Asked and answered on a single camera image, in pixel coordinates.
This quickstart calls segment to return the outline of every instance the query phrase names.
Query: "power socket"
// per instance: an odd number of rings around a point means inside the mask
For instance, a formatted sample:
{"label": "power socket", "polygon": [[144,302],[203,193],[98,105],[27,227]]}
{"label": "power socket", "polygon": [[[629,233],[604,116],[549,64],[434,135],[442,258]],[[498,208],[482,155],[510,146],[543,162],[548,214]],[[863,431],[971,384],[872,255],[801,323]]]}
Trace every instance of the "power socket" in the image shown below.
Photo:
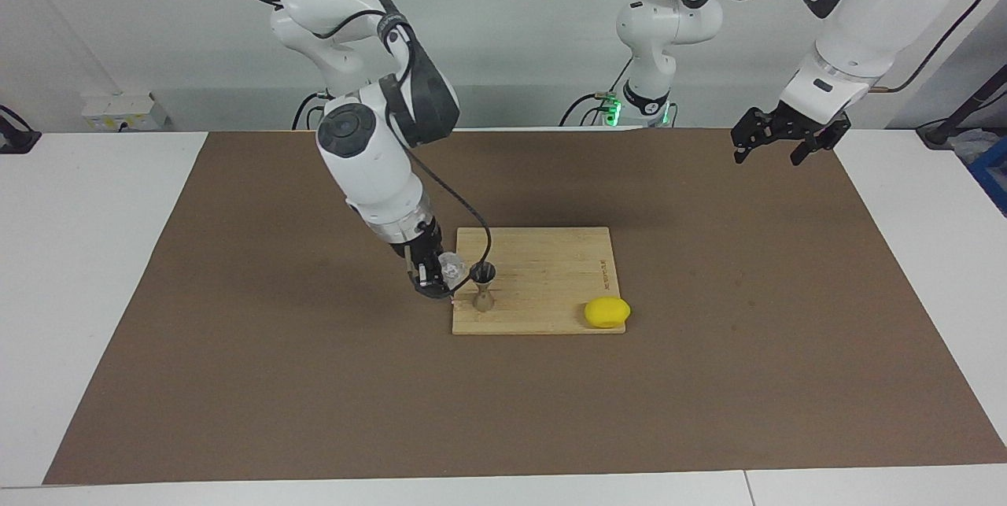
{"label": "power socket", "polygon": [[168,119],[150,94],[88,97],[82,115],[91,129],[111,132],[162,130]]}

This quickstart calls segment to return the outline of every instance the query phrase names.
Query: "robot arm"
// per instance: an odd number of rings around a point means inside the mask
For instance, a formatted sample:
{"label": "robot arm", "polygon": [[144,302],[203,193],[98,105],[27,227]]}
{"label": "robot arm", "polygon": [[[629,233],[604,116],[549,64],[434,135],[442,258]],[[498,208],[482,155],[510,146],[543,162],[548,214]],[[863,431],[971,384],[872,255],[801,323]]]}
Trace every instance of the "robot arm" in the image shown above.
{"label": "robot arm", "polygon": [[632,50],[622,87],[624,116],[641,124],[662,122],[675,80],[671,47],[713,39],[724,21],[717,0],[641,0],[622,8],[616,31]]}
{"label": "robot arm", "polygon": [[780,139],[800,140],[795,165],[831,150],[850,128],[845,111],[887,73],[952,0],[804,0],[825,29],[779,98],[776,109],[750,109],[731,132],[735,160]]}
{"label": "robot arm", "polygon": [[417,291],[450,295],[462,264],[444,252],[404,146],[449,136],[459,115],[453,88],[392,0],[262,1],[274,6],[270,21],[277,37],[311,59],[330,90],[342,74],[363,67],[346,42],[377,36],[396,58],[396,74],[326,104],[317,147],[346,203],[407,259]]}

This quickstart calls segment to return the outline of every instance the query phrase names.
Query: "bamboo cutting board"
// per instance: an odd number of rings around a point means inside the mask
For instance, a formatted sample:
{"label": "bamboo cutting board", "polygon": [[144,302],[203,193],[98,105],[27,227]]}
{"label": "bamboo cutting board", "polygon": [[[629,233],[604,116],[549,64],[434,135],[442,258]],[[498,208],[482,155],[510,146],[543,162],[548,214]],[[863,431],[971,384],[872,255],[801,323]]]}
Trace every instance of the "bamboo cutting board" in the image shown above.
{"label": "bamboo cutting board", "polygon": [[[625,326],[595,329],[584,305],[619,296],[612,241],[605,227],[491,229],[488,261],[496,267],[489,291],[495,304],[486,312],[472,305],[469,282],[454,299],[454,335],[618,335]],[[482,229],[458,229],[458,254],[478,260],[485,248]]]}

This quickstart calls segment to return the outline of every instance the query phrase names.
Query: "table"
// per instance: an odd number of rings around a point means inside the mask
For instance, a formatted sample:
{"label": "table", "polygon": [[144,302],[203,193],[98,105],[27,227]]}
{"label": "table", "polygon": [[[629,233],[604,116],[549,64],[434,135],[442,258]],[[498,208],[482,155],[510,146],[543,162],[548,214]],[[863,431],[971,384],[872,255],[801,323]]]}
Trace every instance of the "table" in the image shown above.
{"label": "table", "polygon": [[[32,154],[0,162],[0,202],[21,206],[0,213],[5,229],[31,229],[34,240],[5,245],[0,258],[5,292],[44,284],[41,299],[7,295],[5,312],[30,320],[0,322],[0,485],[38,485],[91,374],[164,226],[205,134],[49,135]],[[837,153],[896,259],[930,314],[984,409],[1004,438],[1007,306],[993,267],[1007,253],[1007,221],[951,154],[925,150],[910,133],[854,131]],[[933,213],[968,230],[956,240],[932,240]],[[105,245],[115,241],[119,248]],[[982,252],[981,257],[975,252]],[[976,260],[989,261],[977,273]],[[816,472],[728,472],[522,479],[204,483],[92,489],[3,490],[10,503],[59,503],[86,496],[129,496],[151,503],[211,502],[220,493],[247,493],[265,503],[282,493],[304,503],[352,496],[387,501],[425,497],[539,496],[550,492],[605,503],[606,493],[636,503],[676,498],[683,504],[788,504],[820,496],[835,503],[944,503],[940,492],[993,504],[1003,495],[1007,467],[944,467]],[[507,495],[500,491],[509,489]]]}

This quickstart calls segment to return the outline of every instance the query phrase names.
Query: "blue box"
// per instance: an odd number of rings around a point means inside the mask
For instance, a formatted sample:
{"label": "blue box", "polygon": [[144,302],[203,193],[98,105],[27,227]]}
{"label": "blue box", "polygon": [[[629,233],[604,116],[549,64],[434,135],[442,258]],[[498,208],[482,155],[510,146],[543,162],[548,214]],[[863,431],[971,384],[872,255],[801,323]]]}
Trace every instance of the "blue box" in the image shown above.
{"label": "blue box", "polygon": [[1001,213],[1007,215],[1007,138],[989,148],[969,166],[969,171]]}

